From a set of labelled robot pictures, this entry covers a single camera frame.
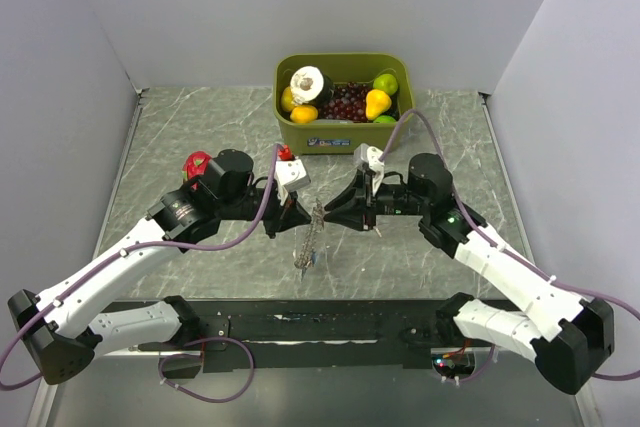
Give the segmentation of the round metal key organizer disc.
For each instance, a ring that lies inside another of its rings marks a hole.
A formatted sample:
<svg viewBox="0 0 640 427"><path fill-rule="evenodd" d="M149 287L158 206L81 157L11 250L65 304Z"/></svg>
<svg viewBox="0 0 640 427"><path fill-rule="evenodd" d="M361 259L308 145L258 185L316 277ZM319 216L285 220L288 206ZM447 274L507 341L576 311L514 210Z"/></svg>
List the round metal key organizer disc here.
<svg viewBox="0 0 640 427"><path fill-rule="evenodd" d="M296 247L293 252L294 267L300 271L300 278L303 279L306 272L315 265L318 258L319 239L324 231L324 207L319 198L315 200L315 205L311 211L310 224L300 234L295 234Z"/></svg>

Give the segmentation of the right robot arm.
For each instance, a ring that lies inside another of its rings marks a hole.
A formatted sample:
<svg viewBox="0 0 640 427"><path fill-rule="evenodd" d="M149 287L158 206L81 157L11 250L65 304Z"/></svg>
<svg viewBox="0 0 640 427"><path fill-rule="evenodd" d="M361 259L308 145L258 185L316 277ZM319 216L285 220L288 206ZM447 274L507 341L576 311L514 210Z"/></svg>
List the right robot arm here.
<svg viewBox="0 0 640 427"><path fill-rule="evenodd" d="M378 148L362 144L354 160L354 179L326 205L325 221L370 231L382 215L418 217L420 233L434 248L487 280L515 307L504 311L458 293L436 313L439 338L452 346L470 339L509 350L534 363L557 390L578 393L613 353L612 307L556 287L527 267L491 224L460 202L438 155L413 156L397 184L385 183Z"/></svg>

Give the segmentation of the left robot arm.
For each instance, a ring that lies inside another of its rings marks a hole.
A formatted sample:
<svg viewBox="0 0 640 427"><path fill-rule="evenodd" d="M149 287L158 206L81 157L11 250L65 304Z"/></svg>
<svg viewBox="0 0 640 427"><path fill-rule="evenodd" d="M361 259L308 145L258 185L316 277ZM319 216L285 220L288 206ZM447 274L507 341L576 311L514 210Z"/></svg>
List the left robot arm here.
<svg viewBox="0 0 640 427"><path fill-rule="evenodd" d="M276 146L262 188L254 182L253 168L253 159L235 149L215 157L191 154L182 185L164 194L120 241L55 286L38 294L14 294L8 307L39 378L49 385L64 383L94 359L139 344L194 345L202 335L201 321L180 296L139 309L105 309L152 269L200 249L224 221L249 224L237 239L222 244L224 250L239 245L259 225L275 238L310 224L297 200L298 190L311 182L301 159Z"/></svg>

